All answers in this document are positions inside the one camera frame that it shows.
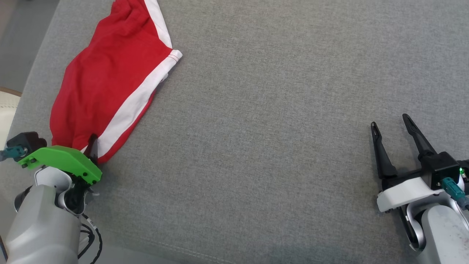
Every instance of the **green plastic part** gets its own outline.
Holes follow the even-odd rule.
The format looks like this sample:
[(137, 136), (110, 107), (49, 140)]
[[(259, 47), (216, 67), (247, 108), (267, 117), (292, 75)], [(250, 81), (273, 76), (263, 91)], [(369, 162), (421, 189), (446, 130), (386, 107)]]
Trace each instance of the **green plastic part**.
[(83, 153), (74, 148), (52, 146), (40, 148), (18, 161), (22, 167), (33, 170), (41, 165), (51, 166), (83, 178), (93, 185), (101, 180), (101, 170)]

